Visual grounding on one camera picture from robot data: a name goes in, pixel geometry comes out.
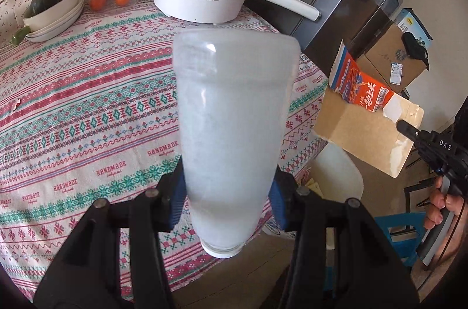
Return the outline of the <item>right hand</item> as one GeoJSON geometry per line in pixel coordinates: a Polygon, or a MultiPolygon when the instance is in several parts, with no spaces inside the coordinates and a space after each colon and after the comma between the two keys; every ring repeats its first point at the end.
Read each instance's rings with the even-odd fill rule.
{"type": "Polygon", "coordinates": [[[446,208],[449,212],[459,216],[466,206],[461,196],[454,196],[442,193],[443,178],[441,176],[434,179],[434,190],[429,196],[429,207],[424,218],[424,228],[431,230],[443,221],[442,210],[446,208]]]}

